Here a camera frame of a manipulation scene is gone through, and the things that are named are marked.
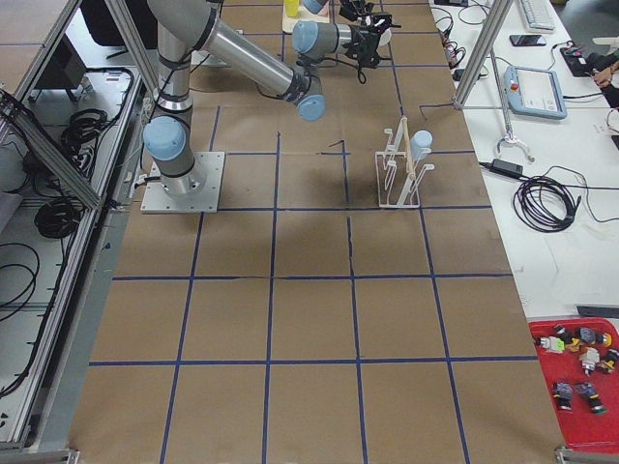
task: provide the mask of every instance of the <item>keyboard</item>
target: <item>keyboard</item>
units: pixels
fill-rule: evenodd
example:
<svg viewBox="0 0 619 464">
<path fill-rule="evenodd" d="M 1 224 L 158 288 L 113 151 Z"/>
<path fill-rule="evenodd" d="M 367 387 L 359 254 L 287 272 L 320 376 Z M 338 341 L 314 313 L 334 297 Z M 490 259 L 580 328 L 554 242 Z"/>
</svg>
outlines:
<svg viewBox="0 0 619 464">
<path fill-rule="evenodd" d="M 548 0 L 517 0 L 520 4 L 527 30 L 538 33 L 554 31 L 554 20 L 550 15 Z"/>
</svg>

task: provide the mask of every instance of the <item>white robot link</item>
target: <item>white robot link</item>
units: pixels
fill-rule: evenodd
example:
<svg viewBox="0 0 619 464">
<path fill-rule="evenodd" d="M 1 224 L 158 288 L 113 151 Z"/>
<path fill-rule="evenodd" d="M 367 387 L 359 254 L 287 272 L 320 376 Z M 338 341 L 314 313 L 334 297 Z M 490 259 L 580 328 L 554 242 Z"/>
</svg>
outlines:
<svg viewBox="0 0 619 464">
<path fill-rule="evenodd" d="M 327 0 L 303 0 L 311 12 Z M 342 0 L 340 13 L 356 24 L 300 21 L 293 32 L 299 54 L 290 67 L 271 56 L 220 18 L 223 0 L 148 0 L 159 22 L 158 117 L 145 127 L 144 144 L 161 172 L 167 195 L 181 198 L 200 190 L 206 172 L 189 146 L 192 97 L 191 55 L 204 50 L 244 74 L 277 99 L 296 105 L 301 118 L 316 121 L 325 112 L 318 65 L 325 55 L 338 53 L 355 61 L 358 77 L 363 68 L 376 68 L 385 58 L 377 47 L 390 36 L 390 14 L 372 13 L 372 4 Z"/>
</svg>

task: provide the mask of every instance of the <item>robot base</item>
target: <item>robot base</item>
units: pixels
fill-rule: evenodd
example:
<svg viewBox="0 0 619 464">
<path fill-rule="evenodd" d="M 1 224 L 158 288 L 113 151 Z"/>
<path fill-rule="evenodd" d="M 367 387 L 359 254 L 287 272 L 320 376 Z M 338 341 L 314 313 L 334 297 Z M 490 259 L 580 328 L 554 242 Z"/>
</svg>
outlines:
<svg viewBox="0 0 619 464">
<path fill-rule="evenodd" d="M 201 163 L 205 172 L 208 173 L 204 187 L 200 191 L 174 197 L 163 189 L 160 182 L 151 182 L 144 192 L 142 213 L 216 213 L 220 202 L 225 153 L 196 152 L 195 160 Z M 154 163 L 150 175 L 151 177 L 160 175 L 159 168 Z"/>
</svg>

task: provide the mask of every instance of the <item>red tray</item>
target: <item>red tray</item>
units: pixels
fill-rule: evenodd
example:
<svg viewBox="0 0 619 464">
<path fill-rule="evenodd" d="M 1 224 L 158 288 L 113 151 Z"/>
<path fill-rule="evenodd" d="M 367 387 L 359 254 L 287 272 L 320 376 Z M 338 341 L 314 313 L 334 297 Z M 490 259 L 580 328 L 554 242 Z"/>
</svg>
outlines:
<svg viewBox="0 0 619 464">
<path fill-rule="evenodd" d="M 553 327 L 557 324 L 571 332 L 581 327 L 588 327 L 596 332 L 608 333 L 612 336 L 611 346 L 619 347 L 619 335 L 615 328 L 602 318 L 538 321 L 530 323 L 529 329 L 534 338 L 555 335 Z M 606 348 L 599 345 L 595 348 L 600 351 L 600 356 L 605 355 Z M 576 391 L 572 399 L 572 411 L 558 410 L 552 398 L 559 426 L 568 447 L 583 452 L 619 453 L 619 368 L 612 374 L 596 371 L 587 377 L 580 366 L 578 359 L 580 353 L 567 350 L 560 355 L 547 353 L 539 346 L 537 352 L 550 397 L 555 382 L 566 382 L 575 390 L 575 384 L 586 381 L 593 384 L 607 409 L 602 415 L 591 413 L 587 400 L 579 396 Z"/>
</svg>

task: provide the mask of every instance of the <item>device screen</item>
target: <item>device screen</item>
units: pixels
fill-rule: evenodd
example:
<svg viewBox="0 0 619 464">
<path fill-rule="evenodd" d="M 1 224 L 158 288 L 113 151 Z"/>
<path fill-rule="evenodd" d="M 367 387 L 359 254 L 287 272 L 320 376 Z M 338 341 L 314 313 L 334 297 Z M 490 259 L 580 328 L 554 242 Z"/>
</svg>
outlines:
<svg viewBox="0 0 619 464">
<path fill-rule="evenodd" d="M 513 46 L 542 46 L 545 45 L 545 39 L 541 35 L 526 34 L 521 36 L 510 36 L 510 41 Z"/>
</svg>

